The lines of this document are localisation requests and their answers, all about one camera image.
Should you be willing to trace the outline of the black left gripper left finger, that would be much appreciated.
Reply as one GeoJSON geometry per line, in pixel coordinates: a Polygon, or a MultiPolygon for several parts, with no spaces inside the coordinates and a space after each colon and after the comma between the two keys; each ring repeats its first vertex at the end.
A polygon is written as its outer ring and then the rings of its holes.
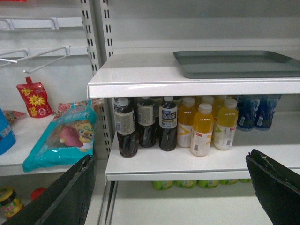
{"type": "Polygon", "coordinates": [[[85,224],[97,174],[97,159],[86,155],[4,225],[85,224]]]}

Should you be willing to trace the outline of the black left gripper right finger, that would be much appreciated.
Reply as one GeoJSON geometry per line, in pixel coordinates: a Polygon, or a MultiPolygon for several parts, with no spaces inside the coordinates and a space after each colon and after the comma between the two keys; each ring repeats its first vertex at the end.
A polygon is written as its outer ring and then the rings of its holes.
{"type": "Polygon", "coordinates": [[[300,223],[300,175],[253,149],[246,163],[256,197],[274,225],[300,223]]]}

